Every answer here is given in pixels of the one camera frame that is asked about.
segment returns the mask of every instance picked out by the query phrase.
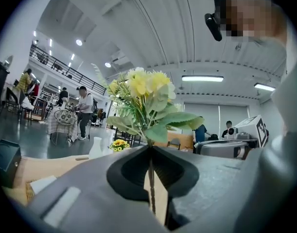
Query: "red clothing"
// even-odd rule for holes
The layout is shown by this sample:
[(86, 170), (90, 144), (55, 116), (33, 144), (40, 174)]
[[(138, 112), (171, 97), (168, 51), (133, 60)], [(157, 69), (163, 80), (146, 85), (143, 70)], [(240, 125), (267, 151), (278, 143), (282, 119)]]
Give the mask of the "red clothing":
[(39, 91), (39, 85), (35, 84), (33, 96), (37, 97), (38, 96), (38, 91)]

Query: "round ceiling light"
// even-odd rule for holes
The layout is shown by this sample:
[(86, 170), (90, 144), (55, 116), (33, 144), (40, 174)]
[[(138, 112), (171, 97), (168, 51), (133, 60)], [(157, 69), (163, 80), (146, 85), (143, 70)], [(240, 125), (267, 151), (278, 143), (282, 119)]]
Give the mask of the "round ceiling light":
[(82, 45), (82, 41), (81, 40), (76, 40), (76, 44), (78, 45), (78, 46), (81, 46)]

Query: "balcony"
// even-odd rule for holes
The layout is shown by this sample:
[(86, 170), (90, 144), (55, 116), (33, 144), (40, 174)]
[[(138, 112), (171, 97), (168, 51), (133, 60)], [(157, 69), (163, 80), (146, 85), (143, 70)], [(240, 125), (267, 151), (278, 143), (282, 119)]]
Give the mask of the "balcony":
[(65, 63), (50, 56), (48, 53), (46, 53), (45, 51), (41, 50), (40, 48), (34, 45), (32, 45), (30, 49), (30, 56), (35, 60), (39, 61), (40, 63), (42, 63), (43, 65), (50, 67), (51, 69), (59, 72), (60, 74), (65, 75), (67, 78), (73, 81), (76, 81), (80, 85), (85, 86), (86, 88), (89, 88), (100, 95), (104, 95), (106, 91), (106, 88), (104, 88), (100, 84), (82, 75), (81, 73), (77, 72), (75, 69), (68, 67)]

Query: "black box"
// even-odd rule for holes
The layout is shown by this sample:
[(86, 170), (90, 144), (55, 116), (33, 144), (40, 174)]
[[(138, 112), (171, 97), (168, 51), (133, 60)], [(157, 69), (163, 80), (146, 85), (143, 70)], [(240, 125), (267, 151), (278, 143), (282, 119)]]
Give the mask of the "black box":
[(21, 149), (18, 143), (0, 141), (0, 183), (12, 188), (17, 167), (21, 161)]

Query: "person in black shirt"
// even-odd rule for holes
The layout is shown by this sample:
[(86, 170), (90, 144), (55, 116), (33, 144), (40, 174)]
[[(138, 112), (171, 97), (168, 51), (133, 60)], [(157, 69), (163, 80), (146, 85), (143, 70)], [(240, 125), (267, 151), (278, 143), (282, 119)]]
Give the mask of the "person in black shirt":
[(231, 126), (232, 126), (232, 122), (227, 121), (227, 123), (226, 123), (227, 129), (223, 131), (222, 138), (224, 138), (224, 136), (228, 133), (228, 129), (231, 128)]
[(60, 92), (59, 100), (57, 102), (57, 105), (62, 106), (62, 104), (63, 104), (62, 98), (68, 98), (68, 97), (69, 97), (69, 93), (66, 91), (66, 87), (63, 87), (62, 91)]

